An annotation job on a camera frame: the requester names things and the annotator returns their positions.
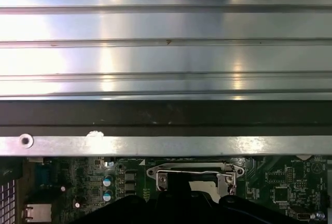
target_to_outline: integrated circuit chip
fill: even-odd
[[[135,181],[136,174],[134,172],[126,172],[124,178],[125,181]]]
[[[274,202],[281,203],[288,201],[288,188],[287,187],[275,187],[274,188]]]

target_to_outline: microchip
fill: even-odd
[[[287,202],[288,201],[288,188],[275,187],[274,188],[274,202]]]
[[[135,188],[136,188],[135,184],[125,184],[124,185],[125,191],[135,191]]]
[[[125,196],[125,193],[118,193],[118,198],[124,198]]]
[[[285,173],[269,173],[268,182],[269,183],[283,183],[286,180]]]
[[[132,172],[126,172],[124,178],[125,181],[135,181],[136,174]]]
[[[99,195],[99,188],[93,188],[91,192],[93,195]]]

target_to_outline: vent grille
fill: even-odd
[[[15,181],[0,186],[0,223],[15,224]]]

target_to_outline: screw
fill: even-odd
[[[161,176],[161,177],[159,178],[159,180],[160,180],[162,183],[166,182],[166,178],[165,178],[164,176]]]

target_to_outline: mounting hole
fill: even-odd
[[[22,139],[22,145],[27,145],[29,143],[29,139],[27,137],[24,137]]]
[[[21,146],[23,146],[25,149],[28,149],[33,145],[33,138],[29,134],[22,134],[19,137],[19,142]]]

